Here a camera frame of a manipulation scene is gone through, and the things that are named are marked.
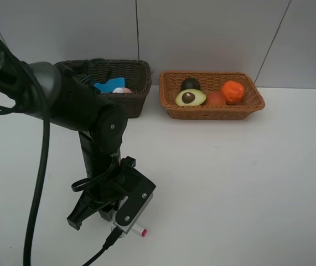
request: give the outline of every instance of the pink cap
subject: pink cap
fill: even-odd
[[[147,234],[147,232],[148,232],[148,231],[147,231],[146,229],[144,229],[143,232],[142,232],[142,234],[141,234],[141,236],[142,236],[142,237],[145,237],[146,234]]]

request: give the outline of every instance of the blue object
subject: blue object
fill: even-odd
[[[110,79],[105,84],[95,83],[94,87],[101,93],[111,93],[115,88],[126,87],[125,78]]]

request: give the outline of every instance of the avocado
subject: avocado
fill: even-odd
[[[176,96],[175,102],[179,106],[198,106],[204,103],[207,96],[200,90],[186,89]]]
[[[187,78],[181,83],[181,91],[188,89],[201,90],[201,85],[195,78]]]

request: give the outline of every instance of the toy fruit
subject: toy fruit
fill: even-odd
[[[213,91],[212,93],[208,93],[205,105],[223,106],[226,105],[226,101],[223,94],[220,91]]]
[[[204,103],[207,96],[200,90],[187,89],[176,96],[175,102],[179,106],[198,106]]]
[[[201,90],[201,85],[195,78],[187,78],[181,83],[181,91],[188,89]]]
[[[113,93],[132,93],[132,91],[127,88],[116,88]]]
[[[245,93],[245,88],[238,82],[227,81],[220,90],[227,104],[239,104]]]

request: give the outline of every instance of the dark wicker basket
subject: dark wicker basket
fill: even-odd
[[[73,62],[77,64],[79,61],[64,61],[57,64],[64,64],[72,69]],[[101,94],[101,96],[119,104],[128,118],[139,117],[152,85],[152,72],[149,64],[142,60],[95,59],[94,67],[90,67],[90,73],[85,74],[90,74],[94,80],[101,81],[105,79],[109,66],[112,69],[110,78],[124,77],[126,87],[132,93],[105,93]]]

